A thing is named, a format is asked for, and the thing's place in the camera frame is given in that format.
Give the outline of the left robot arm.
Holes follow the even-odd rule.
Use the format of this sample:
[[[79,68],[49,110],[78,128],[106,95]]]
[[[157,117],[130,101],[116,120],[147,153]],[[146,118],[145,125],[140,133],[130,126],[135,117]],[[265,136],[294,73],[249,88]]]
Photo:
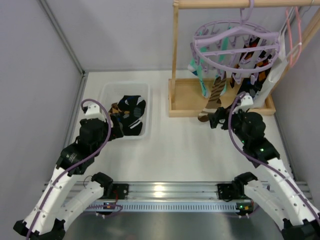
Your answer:
[[[82,119],[79,136],[61,151],[40,200],[25,219],[14,224],[13,230],[29,240],[63,239],[72,222],[89,205],[111,194],[113,179],[98,172],[80,193],[65,201],[80,176],[100,154],[104,142],[123,136],[122,126],[115,115],[111,115],[110,122],[98,118]]]

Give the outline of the brown striped sock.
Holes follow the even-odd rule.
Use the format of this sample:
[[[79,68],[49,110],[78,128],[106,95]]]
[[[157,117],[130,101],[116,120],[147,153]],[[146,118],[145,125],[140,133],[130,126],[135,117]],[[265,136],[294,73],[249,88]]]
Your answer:
[[[221,106],[222,102],[220,100],[220,96],[222,91],[225,88],[226,81],[227,81],[226,76],[224,77],[219,76],[214,81],[207,104],[197,116],[197,119],[200,122],[204,123],[209,121],[209,114],[215,113],[215,111]]]

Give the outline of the black grey blue sock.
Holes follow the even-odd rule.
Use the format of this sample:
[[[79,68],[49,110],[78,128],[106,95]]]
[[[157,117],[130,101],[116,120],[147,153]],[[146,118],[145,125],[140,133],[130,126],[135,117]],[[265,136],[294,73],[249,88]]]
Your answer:
[[[237,95],[243,92],[246,92],[252,97],[252,99],[254,99],[257,93],[261,91],[262,86],[263,86],[262,81],[257,80],[254,84],[252,84],[250,77],[244,78],[239,87]]]

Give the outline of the purple round clip hanger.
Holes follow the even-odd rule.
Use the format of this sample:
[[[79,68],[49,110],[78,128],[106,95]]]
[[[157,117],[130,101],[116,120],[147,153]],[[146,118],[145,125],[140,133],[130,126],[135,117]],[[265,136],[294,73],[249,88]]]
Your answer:
[[[254,1],[249,2],[246,15],[240,10],[239,19],[216,20],[201,26],[193,36],[190,44],[192,56],[204,72],[222,70],[225,73],[240,73],[243,78],[251,78],[251,74],[271,68],[280,53],[279,33],[271,32],[265,27],[249,21],[254,8]],[[257,47],[244,48],[250,38],[260,38]],[[221,50],[224,38],[228,38],[227,50]],[[272,54],[269,64],[255,68],[262,51],[270,50]],[[240,68],[234,68],[239,62],[241,53],[253,52],[251,59]],[[224,55],[224,61],[219,63],[219,56]]]

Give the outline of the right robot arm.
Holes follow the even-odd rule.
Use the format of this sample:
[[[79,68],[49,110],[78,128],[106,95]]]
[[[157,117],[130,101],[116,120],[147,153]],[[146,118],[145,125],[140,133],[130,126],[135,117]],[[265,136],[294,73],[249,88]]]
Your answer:
[[[241,141],[242,147],[237,150],[254,166],[254,171],[242,173],[231,182],[231,197],[246,197],[257,203],[285,240],[318,240],[320,211],[306,198],[279,152],[265,137],[263,117],[242,110],[229,114],[220,107],[208,119],[212,129],[221,125],[231,139]]]

